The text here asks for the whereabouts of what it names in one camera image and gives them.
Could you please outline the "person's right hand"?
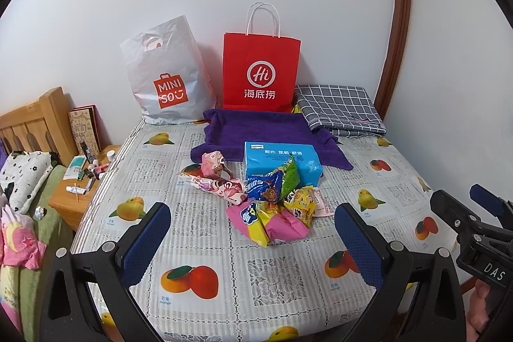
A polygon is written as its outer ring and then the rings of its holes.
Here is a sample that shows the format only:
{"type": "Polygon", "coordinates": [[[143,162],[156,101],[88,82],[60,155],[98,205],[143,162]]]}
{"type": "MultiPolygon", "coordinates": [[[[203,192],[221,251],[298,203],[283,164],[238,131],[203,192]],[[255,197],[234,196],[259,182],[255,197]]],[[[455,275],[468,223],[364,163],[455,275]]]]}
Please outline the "person's right hand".
{"type": "Polygon", "coordinates": [[[490,291],[491,287],[485,282],[479,279],[475,282],[475,290],[470,296],[469,310],[466,314],[467,341],[475,341],[489,322],[486,299],[490,291]]]}

